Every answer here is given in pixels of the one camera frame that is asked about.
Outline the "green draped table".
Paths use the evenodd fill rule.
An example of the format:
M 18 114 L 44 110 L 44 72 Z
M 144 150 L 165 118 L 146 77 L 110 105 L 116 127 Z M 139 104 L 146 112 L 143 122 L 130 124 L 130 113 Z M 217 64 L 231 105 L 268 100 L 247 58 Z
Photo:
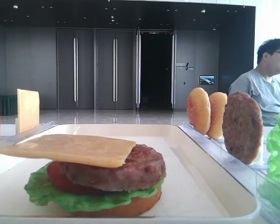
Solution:
M 0 116 L 17 114 L 17 95 L 0 95 Z

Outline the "standing brown meat patty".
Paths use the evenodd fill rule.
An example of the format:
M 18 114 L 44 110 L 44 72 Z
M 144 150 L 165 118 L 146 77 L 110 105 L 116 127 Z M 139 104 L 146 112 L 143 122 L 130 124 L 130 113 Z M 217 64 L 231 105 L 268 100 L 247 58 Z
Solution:
M 262 113 L 257 101 L 243 92 L 229 95 L 222 130 L 227 151 L 244 164 L 254 162 L 263 136 Z

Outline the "person in grey shirt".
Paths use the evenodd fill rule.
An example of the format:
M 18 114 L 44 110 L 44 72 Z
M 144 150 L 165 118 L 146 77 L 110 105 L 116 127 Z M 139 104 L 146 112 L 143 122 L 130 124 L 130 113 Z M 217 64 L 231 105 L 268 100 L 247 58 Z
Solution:
M 229 87 L 229 94 L 247 93 L 255 99 L 263 114 L 280 112 L 280 39 L 262 43 L 257 51 L 256 68 L 240 75 Z

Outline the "red tomato slice on burger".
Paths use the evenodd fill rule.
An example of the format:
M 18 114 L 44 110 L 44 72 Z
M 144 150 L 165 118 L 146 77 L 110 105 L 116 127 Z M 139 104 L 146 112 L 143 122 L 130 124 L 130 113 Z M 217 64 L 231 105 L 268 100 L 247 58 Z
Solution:
M 66 193 L 76 195 L 99 195 L 108 193 L 100 189 L 74 184 L 66 175 L 60 172 L 58 161 L 54 161 L 47 166 L 47 173 L 52 186 Z

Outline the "cream rectangular tray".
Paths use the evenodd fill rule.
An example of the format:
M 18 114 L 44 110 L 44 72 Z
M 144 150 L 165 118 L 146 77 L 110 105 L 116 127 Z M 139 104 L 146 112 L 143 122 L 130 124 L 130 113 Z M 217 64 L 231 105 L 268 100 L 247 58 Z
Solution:
M 210 156 L 216 148 L 173 125 L 59 125 L 46 134 L 99 135 L 134 140 L 160 152 L 167 176 L 160 201 L 141 217 L 70 217 L 58 205 L 36 206 L 24 190 L 47 163 L 0 155 L 0 224 L 259 224 L 256 197 Z

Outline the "standing bun slice far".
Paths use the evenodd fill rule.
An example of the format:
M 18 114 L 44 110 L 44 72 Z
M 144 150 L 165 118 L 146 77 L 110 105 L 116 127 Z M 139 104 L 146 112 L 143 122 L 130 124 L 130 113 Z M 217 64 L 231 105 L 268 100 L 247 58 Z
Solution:
M 210 128 L 210 100 L 201 87 L 194 88 L 187 99 L 187 115 L 193 128 L 205 135 Z

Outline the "standing bun slice near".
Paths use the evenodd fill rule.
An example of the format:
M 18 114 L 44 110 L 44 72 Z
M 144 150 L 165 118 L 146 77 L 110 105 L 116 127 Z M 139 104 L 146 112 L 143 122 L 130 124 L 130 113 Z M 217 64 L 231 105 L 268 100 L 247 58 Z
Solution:
M 224 108 L 227 104 L 227 94 L 214 92 L 210 95 L 210 128 L 207 135 L 212 139 L 220 139 L 223 136 L 222 124 Z

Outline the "orange cheese slice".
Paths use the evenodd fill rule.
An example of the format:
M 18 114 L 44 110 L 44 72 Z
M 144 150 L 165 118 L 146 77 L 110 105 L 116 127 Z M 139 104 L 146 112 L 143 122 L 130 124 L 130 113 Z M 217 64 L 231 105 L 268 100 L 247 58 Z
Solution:
M 0 154 L 118 168 L 135 145 L 135 141 L 101 136 L 51 134 L 0 147 Z
M 17 89 L 17 132 L 22 133 L 39 125 L 39 92 Z

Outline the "bottom bun slice on tray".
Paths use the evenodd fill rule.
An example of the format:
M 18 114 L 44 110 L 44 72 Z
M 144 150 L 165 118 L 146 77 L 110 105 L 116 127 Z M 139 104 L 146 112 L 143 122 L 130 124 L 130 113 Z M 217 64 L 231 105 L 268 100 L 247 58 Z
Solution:
M 71 212 L 71 215 L 76 217 L 136 217 L 152 209 L 160 200 L 161 194 L 161 187 L 159 187 L 155 195 L 148 198 L 134 197 L 127 205 L 100 211 L 76 211 Z

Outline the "small wall screen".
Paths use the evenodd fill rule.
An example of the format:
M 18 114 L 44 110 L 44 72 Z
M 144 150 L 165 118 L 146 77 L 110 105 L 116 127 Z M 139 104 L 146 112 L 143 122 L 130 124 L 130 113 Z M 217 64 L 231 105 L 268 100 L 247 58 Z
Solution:
M 214 83 L 215 83 L 215 76 L 204 76 L 204 75 L 199 76 L 200 85 L 203 85 L 203 84 L 213 85 Z

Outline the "standing bun slice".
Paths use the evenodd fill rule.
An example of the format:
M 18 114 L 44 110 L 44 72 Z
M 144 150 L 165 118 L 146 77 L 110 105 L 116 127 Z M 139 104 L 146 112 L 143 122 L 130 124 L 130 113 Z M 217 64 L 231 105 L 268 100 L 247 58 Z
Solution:
M 214 92 L 210 95 L 210 128 L 207 135 L 212 139 L 220 139 L 223 136 L 222 124 L 224 108 L 227 104 L 227 94 Z
M 187 115 L 193 128 L 205 135 L 210 128 L 210 100 L 201 87 L 194 88 L 187 99 Z

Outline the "standing orange cheese slice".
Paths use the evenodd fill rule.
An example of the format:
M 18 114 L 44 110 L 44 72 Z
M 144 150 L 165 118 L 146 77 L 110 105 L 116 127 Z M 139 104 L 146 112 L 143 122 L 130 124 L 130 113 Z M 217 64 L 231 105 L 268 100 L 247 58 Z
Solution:
M 39 125 L 39 92 L 17 89 L 17 132 L 22 133 Z

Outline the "green lettuce leaf on burger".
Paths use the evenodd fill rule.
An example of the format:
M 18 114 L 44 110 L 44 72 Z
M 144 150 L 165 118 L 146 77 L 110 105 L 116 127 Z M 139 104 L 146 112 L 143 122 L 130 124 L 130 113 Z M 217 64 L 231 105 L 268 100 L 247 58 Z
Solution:
M 147 189 L 122 191 L 117 193 L 103 193 L 98 195 L 78 195 L 67 193 L 53 186 L 49 179 L 49 170 L 58 171 L 57 162 L 51 161 L 44 167 L 31 173 L 24 189 L 29 194 L 30 202 L 37 206 L 46 206 L 49 202 L 57 203 L 68 212 L 77 211 L 101 211 L 113 209 L 121 205 L 130 205 L 135 198 L 148 199 L 157 194 L 157 189 L 163 184 L 163 180 Z

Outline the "brown meat patty on burger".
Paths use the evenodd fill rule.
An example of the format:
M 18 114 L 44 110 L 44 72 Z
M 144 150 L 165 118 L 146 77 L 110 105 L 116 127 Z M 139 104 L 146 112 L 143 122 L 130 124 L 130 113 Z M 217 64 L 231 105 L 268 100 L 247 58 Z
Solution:
M 60 162 L 59 167 L 61 173 L 74 184 L 110 192 L 147 189 L 166 177 L 162 154 L 140 144 L 133 147 L 125 164 L 118 168 L 71 162 Z

